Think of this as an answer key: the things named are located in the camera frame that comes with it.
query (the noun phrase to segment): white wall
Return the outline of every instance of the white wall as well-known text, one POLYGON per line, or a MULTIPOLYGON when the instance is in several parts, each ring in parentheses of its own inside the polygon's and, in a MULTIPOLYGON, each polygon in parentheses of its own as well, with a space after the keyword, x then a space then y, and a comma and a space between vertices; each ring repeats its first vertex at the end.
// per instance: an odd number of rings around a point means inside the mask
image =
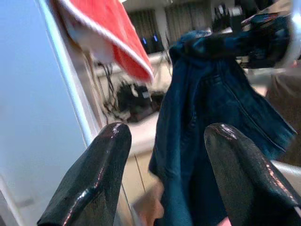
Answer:
POLYGON ((0 15, 0 187, 33 226, 86 147, 37 4, 0 1, 0 15))
POLYGON ((161 36, 162 44, 165 49, 168 48, 168 42, 167 38, 169 38, 169 31, 167 27, 167 19, 166 19, 166 13, 163 7, 157 7, 155 8, 155 16, 158 26, 158 31, 161 36))

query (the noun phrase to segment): denim jacket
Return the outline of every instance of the denim jacket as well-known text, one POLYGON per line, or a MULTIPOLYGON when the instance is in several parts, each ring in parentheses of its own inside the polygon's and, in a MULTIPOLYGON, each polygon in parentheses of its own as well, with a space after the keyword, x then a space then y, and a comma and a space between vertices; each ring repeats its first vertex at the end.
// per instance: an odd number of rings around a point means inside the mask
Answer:
POLYGON ((227 216, 205 149, 208 125, 236 127, 271 160, 285 152, 295 134, 249 85, 235 59, 201 60, 184 51, 187 40, 202 35, 190 32, 170 49, 173 78, 149 166, 165 188, 160 226, 216 226, 227 216))

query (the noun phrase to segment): red cloth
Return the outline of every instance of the red cloth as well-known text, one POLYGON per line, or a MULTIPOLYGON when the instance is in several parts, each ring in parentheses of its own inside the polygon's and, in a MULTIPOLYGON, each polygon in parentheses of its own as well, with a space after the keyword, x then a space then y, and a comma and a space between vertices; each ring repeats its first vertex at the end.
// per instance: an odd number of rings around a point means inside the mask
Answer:
POLYGON ((118 0, 61 0, 61 3, 76 20, 112 45, 115 62, 130 76, 140 81, 153 80, 151 63, 118 0))

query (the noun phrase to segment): white trim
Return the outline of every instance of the white trim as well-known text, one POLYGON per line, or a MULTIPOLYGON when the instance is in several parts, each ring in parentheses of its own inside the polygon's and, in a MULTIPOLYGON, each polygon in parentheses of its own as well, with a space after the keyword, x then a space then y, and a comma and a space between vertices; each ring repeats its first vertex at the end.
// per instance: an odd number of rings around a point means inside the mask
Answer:
MULTIPOLYGON (((16 220, 16 223, 19 226, 25 226, 25 222, 19 212, 19 209, 18 209, 17 205, 15 204, 14 199, 13 199, 11 193, 9 192, 9 188, 6 185, 4 179, 1 175, 0 175, 0 191, 1 191, 0 194, 3 195, 3 198, 5 199, 6 204, 7 204, 7 206, 4 206, 4 207, 7 208, 7 211, 9 211, 13 215, 14 219, 16 220)), ((7 224, 8 222, 5 221, 6 217, 7 216, 2 216, 4 222, 7 224)))
POLYGON ((56 56, 57 63, 65 81, 72 107, 74 109, 77 121, 83 134, 85 145, 88 147, 100 131, 98 123, 95 121, 95 115, 91 110, 84 89, 79 81, 76 70, 70 59, 70 55, 62 40, 59 28, 52 15, 51 9, 45 0, 39 0, 39 10, 45 18, 48 38, 51 47, 56 56))
POLYGON ((118 45, 122 50, 127 52, 137 63, 139 63, 150 75, 150 82, 153 82, 154 76, 152 69, 145 63, 143 59, 141 59, 128 45, 123 43, 119 38, 117 38, 110 31, 101 27, 98 23, 91 20, 88 16, 84 15, 81 11, 79 11, 69 0, 61 0, 61 3, 66 7, 66 9, 75 15, 77 19, 83 22, 85 25, 98 32, 100 35, 105 36, 109 40, 111 40, 114 44, 118 45))

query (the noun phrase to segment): tiled floor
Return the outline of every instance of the tiled floor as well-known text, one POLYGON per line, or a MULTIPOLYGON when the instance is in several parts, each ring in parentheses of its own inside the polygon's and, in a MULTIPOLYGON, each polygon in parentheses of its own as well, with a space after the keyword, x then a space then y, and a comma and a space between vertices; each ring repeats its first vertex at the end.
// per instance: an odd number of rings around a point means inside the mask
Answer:
POLYGON ((148 172, 150 159, 151 151, 134 155, 127 160, 122 183, 129 203, 133 203, 157 181, 156 177, 148 172))

